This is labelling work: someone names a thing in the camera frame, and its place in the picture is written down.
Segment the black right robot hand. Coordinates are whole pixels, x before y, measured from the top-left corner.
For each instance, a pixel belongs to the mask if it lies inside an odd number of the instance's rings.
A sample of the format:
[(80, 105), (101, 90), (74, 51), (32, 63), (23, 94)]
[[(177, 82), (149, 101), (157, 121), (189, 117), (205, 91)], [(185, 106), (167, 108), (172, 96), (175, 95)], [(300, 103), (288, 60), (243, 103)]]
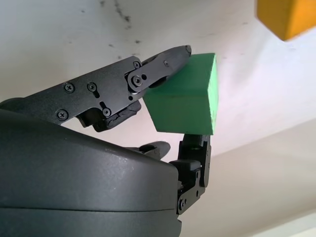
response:
[(63, 127), (77, 118), (102, 132), (141, 109), (191, 59), (178, 46), (131, 56), (0, 105), (0, 234), (3, 237), (177, 237), (179, 215), (209, 180), (211, 144), (185, 132), (175, 161), (167, 142), (125, 148)]

